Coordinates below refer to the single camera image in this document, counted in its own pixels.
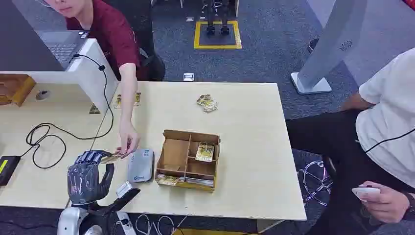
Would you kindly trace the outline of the person's hand holding card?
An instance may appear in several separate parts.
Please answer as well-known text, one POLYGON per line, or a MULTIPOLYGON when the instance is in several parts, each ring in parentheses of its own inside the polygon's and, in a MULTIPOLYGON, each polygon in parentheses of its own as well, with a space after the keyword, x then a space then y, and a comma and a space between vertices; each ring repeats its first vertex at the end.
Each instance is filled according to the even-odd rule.
POLYGON ((140 137, 132 123, 129 121, 120 124, 119 136, 121 149, 118 151, 118 154, 123 159, 136 151, 140 137))

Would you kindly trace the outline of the seated person's hand with remote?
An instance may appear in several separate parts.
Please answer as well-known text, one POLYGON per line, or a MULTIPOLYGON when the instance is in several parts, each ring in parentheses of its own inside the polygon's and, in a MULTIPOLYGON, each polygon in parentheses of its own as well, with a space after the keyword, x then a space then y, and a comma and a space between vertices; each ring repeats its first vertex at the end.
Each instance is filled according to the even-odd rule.
POLYGON ((361 201, 369 213, 381 222, 398 223, 410 208, 408 197, 388 186, 371 181, 365 181, 359 186, 380 190, 378 194, 362 194, 361 201))

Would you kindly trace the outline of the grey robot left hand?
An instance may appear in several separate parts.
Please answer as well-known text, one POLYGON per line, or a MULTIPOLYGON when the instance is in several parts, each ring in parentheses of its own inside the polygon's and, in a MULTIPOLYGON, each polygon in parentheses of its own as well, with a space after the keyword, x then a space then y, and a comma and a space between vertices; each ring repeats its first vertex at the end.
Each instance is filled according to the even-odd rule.
POLYGON ((73 205, 89 204, 108 195, 115 166, 113 163, 106 164, 101 180, 98 166, 103 158, 111 156, 112 153, 104 150, 88 150, 68 168, 68 195, 73 205))

